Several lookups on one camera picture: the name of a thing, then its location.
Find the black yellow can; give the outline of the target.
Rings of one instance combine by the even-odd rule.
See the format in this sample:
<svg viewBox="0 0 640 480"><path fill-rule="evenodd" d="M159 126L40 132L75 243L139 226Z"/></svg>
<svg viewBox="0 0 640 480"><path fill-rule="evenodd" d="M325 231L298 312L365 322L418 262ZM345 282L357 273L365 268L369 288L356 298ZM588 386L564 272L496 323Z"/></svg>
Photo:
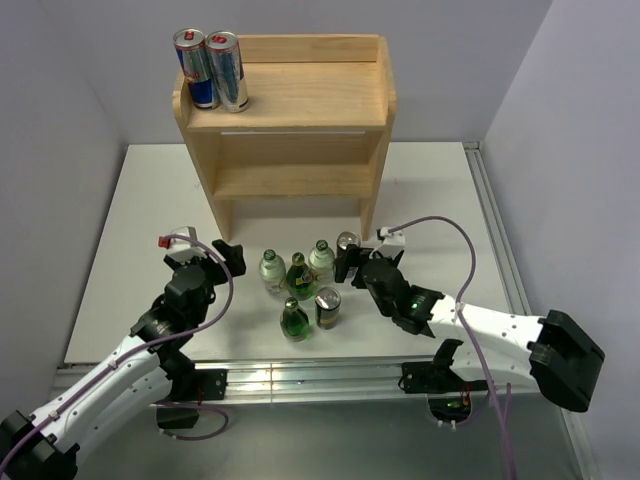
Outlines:
<svg viewBox="0 0 640 480"><path fill-rule="evenodd" d="M336 259L345 255L357 255L360 252L361 238L351 231L343 231L336 240Z"/></svg>
<svg viewBox="0 0 640 480"><path fill-rule="evenodd" d="M314 297L315 320L320 329L329 330L338 323L341 295L332 287L319 289Z"/></svg>

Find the clear soda bottle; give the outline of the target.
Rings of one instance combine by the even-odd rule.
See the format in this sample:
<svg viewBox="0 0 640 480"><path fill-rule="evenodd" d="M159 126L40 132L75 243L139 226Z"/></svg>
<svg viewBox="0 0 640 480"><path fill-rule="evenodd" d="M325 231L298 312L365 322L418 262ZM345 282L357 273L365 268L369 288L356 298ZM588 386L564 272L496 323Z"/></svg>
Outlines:
<svg viewBox="0 0 640 480"><path fill-rule="evenodd" d="M279 296L285 290L286 266L273 249L267 249L259 262L259 275L268 293Z"/></svg>
<svg viewBox="0 0 640 480"><path fill-rule="evenodd" d="M316 241L309 255L309 267L316 281L329 285L334 280L335 253L324 239Z"/></svg>

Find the green bottle with label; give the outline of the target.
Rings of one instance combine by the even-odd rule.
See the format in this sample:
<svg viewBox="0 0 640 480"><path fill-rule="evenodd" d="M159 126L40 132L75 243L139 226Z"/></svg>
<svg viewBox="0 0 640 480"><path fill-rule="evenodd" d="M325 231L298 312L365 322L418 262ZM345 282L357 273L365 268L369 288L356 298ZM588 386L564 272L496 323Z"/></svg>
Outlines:
<svg viewBox="0 0 640 480"><path fill-rule="evenodd" d="M316 279L301 252L292 255L285 282L289 294L298 301L310 299L316 291Z"/></svg>

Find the dark green glass bottle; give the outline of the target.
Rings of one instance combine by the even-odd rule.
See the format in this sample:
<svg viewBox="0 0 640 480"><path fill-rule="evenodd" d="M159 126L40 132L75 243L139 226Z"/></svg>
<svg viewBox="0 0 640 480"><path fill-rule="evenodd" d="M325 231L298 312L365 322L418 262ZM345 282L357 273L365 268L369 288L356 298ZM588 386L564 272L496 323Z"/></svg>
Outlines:
<svg viewBox="0 0 640 480"><path fill-rule="evenodd" d="M286 299L280 318L283 335L292 342L304 341L311 335L308 315L294 297Z"/></svg>

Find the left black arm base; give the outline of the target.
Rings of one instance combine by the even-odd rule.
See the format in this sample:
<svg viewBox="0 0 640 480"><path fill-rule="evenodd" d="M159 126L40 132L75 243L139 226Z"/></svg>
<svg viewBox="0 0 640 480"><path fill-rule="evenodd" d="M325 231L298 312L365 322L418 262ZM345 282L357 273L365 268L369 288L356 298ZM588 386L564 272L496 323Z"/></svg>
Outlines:
<svg viewBox="0 0 640 480"><path fill-rule="evenodd" d="M160 429L175 431L192 429L200 418L197 409L187 408L183 403L203 406L207 402L225 398L228 370L223 368L195 369L173 386L164 402L175 407L156 408L156 424Z"/></svg>

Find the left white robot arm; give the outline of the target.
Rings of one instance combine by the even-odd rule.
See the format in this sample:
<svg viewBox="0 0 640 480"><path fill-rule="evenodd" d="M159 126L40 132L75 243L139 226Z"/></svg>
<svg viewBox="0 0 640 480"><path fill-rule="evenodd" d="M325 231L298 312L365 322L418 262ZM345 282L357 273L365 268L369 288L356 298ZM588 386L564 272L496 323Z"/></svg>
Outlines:
<svg viewBox="0 0 640 480"><path fill-rule="evenodd" d="M211 327L206 315L215 301L214 288L245 274L244 251L222 240L206 245L179 233L160 237L158 244L166 249L164 261L173 271L163 294L111 356L73 387L30 416L14 412L3 421L3 474L36 479L75 472L62 442L155 369L162 370L158 385L170 398L191 394L195 375L175 357L194 334Z"/></svg>

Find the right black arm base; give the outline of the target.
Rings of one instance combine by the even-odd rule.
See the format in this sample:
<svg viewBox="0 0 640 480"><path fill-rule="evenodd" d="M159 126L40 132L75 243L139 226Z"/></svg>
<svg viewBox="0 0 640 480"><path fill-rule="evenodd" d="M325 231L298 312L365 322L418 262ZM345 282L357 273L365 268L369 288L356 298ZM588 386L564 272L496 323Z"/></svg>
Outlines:
<svg viewBox="0 0 640 480"><path fill-rule="evenodd" d="M491 403L484 380L467 382L435 361L402 363L398 388L407 395L424 395L432 421L451 431L470 424Z"/></svg>

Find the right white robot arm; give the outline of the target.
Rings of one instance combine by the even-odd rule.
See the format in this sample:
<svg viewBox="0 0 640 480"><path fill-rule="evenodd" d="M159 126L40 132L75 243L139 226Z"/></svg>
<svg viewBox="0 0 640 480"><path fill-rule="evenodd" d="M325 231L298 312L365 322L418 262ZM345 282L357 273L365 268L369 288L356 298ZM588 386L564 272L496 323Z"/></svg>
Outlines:
<svg viewBox="0 0 640 480"><path fill-rule="evenodd" d="M568 314L522 316L462 304L436 290L410 284L398 257L350 244L340 249L335 280L355 274L380 314L404 332L438 341L428 361L401 366L407 394L486 391L491 385L537 389L572 412L588 410L605 360L603 350Z"/></svg>

